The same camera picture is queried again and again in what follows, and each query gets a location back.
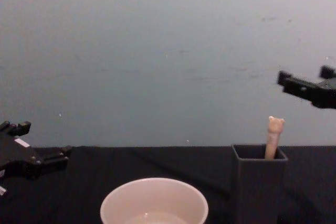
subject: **dark gray cup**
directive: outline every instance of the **dark gray cup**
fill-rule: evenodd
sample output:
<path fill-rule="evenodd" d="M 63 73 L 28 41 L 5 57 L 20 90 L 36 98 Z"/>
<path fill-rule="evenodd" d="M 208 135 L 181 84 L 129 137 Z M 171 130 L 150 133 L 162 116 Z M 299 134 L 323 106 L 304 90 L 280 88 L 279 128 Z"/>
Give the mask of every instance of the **dark gray cup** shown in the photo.
<path fill-rule="evenodd" d="M 232 145 L 231 208 L 234 224 L 276 224 L 287 156 L 277 148 L 266 160 L 266 145 Z"/>

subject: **gray wall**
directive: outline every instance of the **gray wall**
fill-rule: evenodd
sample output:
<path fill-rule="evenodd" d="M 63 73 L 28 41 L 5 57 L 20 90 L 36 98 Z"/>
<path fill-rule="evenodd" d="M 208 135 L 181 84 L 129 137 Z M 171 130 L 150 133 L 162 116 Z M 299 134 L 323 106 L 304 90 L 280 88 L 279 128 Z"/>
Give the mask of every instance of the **gray wall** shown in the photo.
<path fill-rule="evenodd" d="M 1 120 L 32 145 L 335 144 L 280 69 L 336 66 L 336 0 L 0 0 Z"/>

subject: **white label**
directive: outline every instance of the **white label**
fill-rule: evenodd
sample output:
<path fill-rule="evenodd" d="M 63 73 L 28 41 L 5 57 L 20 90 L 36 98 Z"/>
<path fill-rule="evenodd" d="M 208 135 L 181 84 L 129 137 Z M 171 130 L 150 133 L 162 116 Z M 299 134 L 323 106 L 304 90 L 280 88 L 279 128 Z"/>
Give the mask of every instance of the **white label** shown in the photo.
<path fill-rule="evenodd" d="M 3 196 L 6 192 L 7 190 L 0 186 L 0 196 Z"/>
<path fill-rule="evenodd" d="M 14 141 L 15 141 L 16 143 L 22 145 L 23 147 L 26 147 L 26 148 L 27 148 L 27 147 L 30 147 L 29 144 L 27 144 L 25 141 L 23 141 L 23 140 L 20 139 L 20 138 L 14 139 Z"/>

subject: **black tablecloth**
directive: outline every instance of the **black tablecloth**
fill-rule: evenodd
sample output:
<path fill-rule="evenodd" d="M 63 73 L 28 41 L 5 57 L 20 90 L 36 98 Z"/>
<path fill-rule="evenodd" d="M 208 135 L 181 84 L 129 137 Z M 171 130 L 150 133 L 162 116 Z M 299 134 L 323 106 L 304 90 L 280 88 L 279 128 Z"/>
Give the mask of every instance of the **black tablecloth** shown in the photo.
<path fill-rule="evenodd" d="M 278 223 L 336 223 L 336 147 L 281 149 L 289 162 Z M 228 223 L 230 166 L 230 147 L 75 147 L 66 170 L 0 181 L 8 189 L 0 199 L 0 224 L 101 223 L 105 196 L 146 177 L 195 186 L 209 204 L 207 223 Z"/>

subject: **bowl rim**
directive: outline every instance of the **bowl rim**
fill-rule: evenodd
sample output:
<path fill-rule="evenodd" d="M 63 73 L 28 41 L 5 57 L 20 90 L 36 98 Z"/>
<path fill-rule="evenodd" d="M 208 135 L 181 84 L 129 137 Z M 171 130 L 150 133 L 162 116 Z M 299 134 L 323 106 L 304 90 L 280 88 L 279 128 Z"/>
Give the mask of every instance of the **bowl rim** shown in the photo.
<path fill-rule="evenodd" d="M 107 196 L 103 200 L 103 202 L 101 204 L 101 207 L 100 207 L 100 218 L 101 218 L 103 224 L 108 224 L 106 218 L 103 216 L 103 209 L 104 209 L 104 207 L 107 204 L 107 200 L 113 194 L 115 194 L 116 192 L 122 190 L 124 187 L 127 187 L 127 186 L 129 186 L 131 184 L 137 184 L 137 183 L 140 183 L 140 182 L 153 181 L 153 180 L 156 180 L 156 181 L 163 180 L 163 181 L 167 181 L 167 182 L 177 183 L 177 184 L 186 186 L 189 189 L 191 189 L 193 192 L 195 192 L 200 197 L 200 199 L 202 200 L 204 208 L 205 208 L 201 220 L 199 221 L 199 223 L 195 223 L 195 224 L 203 224 L 203 223 L 205 223 L 205 220 L 206 220 L 206 218 L 208 216 L 208 212 L 209 212 L 209 206 L 208 206 L 208 202 L 206 201 L 206 198 L 204 197 L 204 195 L 197 188 L 195 188 L 194 186 L 192 186 L 192 185 L 190 185 L 190 184 L 188 184 L 186 182 L 182 182 L 182 181 L 177 180 L 177 179 L 157 177 L 157 178 L 141 178 L 141 179 L 137 179 L 137 180 L 133 180 L 133 181 L 127 182 L 127 183 L 125 183 L 125 184 L 123 184 L 123 185 L 115 188 L 113 191 L 111 191 L 109 194 L 107 194 Z"/>

